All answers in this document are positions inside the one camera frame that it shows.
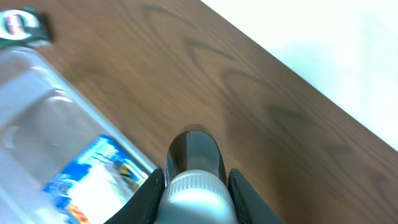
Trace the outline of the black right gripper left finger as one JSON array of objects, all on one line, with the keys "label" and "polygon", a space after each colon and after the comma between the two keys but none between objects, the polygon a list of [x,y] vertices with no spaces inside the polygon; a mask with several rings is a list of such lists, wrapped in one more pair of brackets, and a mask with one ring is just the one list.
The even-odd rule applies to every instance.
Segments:
[{"label": "black right gripper left finger", "polygon": [[165,176],[158,167],[122,209],[105,224],[154,224],[162,194],[165,190]]}]

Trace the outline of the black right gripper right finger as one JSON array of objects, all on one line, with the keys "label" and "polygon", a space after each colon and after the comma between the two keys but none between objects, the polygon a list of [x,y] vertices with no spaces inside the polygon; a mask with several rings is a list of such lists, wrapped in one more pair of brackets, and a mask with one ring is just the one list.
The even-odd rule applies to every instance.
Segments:
[{"label": "black right gripper right finger", "polygon": [[231,169],[228,177],[231,195],[239,224],[284,224],[238,169]]}]

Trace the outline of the dark syrup bottle white cap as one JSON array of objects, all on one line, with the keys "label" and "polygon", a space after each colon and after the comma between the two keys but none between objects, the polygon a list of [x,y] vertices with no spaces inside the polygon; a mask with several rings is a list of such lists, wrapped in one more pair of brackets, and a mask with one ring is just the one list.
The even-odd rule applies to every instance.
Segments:
[{"label": "dark syrup bottle white cap", "polygon": [[165,181],[156,223],[238,222],[223,158],[209,134],[188,130],[175,137],[167,152]]}]

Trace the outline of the blue fever patch box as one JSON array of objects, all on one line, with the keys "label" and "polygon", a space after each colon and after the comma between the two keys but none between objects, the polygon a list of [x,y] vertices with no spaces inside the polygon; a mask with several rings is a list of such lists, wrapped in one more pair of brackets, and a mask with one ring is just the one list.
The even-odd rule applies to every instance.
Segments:
[{"label": "blue fever patch box", "polygon": [[119,144],[98,136],[43,191],[65,223],[105,223],[148,178]]}]

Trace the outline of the dark green round-logo box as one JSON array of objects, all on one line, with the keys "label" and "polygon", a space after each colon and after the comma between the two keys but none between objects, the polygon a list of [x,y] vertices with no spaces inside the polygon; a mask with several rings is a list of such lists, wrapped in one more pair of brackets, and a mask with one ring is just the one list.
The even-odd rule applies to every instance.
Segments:
[{"label": "dark green round-logo box", "polygon": [[53,37],[46,14],[31,7],[1,11],[1,49],[50,45]]}]

